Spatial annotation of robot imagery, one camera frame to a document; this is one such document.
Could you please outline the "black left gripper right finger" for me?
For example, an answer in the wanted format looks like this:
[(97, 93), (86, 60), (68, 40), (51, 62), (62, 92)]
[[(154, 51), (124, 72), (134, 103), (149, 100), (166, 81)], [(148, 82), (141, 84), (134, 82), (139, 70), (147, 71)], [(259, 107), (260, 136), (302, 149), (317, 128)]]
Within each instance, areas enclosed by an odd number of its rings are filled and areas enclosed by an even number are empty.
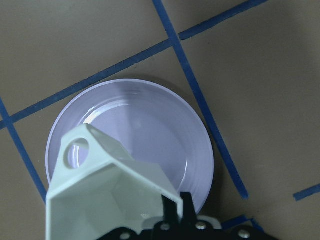
[(192, 194), (190, 192), (181, 192), (180, 197), (183, 200), (183, 220), (197, 220)]

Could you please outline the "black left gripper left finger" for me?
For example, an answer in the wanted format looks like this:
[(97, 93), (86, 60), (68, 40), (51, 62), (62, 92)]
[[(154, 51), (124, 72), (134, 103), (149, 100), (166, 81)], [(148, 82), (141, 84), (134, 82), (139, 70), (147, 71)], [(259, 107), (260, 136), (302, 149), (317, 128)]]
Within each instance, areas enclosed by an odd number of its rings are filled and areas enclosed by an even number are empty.
[(179, 223), (180, 218), (178, 215), (178, 208), (177, 204), (167, 198), (166, 196), (162, 195), (162, 205), (163, 205), (163, 222), (164, 223)]

